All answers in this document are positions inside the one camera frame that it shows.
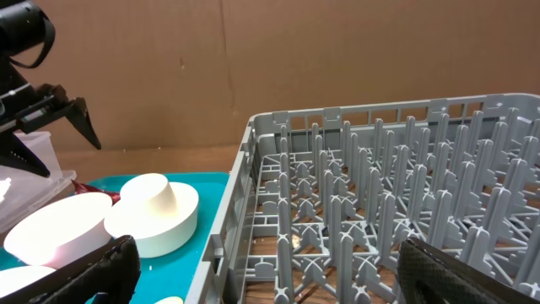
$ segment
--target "blue tray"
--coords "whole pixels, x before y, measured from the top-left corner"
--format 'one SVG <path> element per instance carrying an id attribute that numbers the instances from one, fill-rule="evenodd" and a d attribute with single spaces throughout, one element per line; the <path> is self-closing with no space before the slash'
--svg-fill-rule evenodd
<path id="1" fill-rule="evenodd" d="M 192 185 L 199 193 L 197 229 L 180 249 L 160 258 L 141 260 L 141 277 L 131 303 L 155 303 L 168 296 L 186 299 L 193 275 L 203 254 L 210 227 L 229 180 L 226 173 L 170 173 L 170 182 Z M 108 176 L 90 184 L 99 189 L 120 191 L 123 184 L 135 176 Z M 0 251 L 0 270 L 24 266 L 5 250 Z"/>

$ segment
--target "cardboard wall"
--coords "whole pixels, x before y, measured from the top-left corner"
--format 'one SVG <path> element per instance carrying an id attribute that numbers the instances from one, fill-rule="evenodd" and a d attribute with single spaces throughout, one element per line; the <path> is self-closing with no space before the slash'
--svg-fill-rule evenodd
<path id="1" fill-rule="evenodd" d="M 84 96 L 106 149 L 233 144 L 264 111 L 540 93 L 537 0 L 36 2 L 57 43 L 24 75 Z"/>

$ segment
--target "white ceramic dish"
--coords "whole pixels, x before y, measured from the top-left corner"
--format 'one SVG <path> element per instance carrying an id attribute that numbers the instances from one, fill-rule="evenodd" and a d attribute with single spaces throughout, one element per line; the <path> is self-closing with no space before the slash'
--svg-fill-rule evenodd
<path id="1" fill-rule="evenodd" d="M 103 226 L 111 206 L 111 197 L 104 193 L 64 198 L 18 223 L 4 247 L 28 265 L 59 269 L 111 239 Z"/>
<path id="2" fill-rule="evenodd" d="M 105 218 L 115 238 L 131 235 L 141 258 L 173 252 L 186 243 L 197 227 L 197 190 L 169 182 L 160 174 L 134 177 L 120 191 L 121 200 Z"/>
<path id="3" fill-rule="evenodd" d="M 53 272 L 54 269 L 45 266 L 23 266 L 0 271 L 0 298 L 14 293 Z"/>

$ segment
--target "gray plastic dish rack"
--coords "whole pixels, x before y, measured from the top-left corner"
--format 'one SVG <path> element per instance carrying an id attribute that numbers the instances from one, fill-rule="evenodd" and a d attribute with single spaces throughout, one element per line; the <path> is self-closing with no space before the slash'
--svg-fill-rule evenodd
<path id="1" fill-rule="evenodd" d="M 367 119 L 343 119 L 354 113 Z M 540 299 L 539 138 L 540 96 L 527 94 L 256 115 L 186 302 L 242 303 L 246 284 L 273 282 L 276 303 L 309 284 L 340 303 L 404 303 L 377 268 L 396 273 L 408 236 Z M 277 237 L 275 254 L 250 254 L 260 236 Z"/>

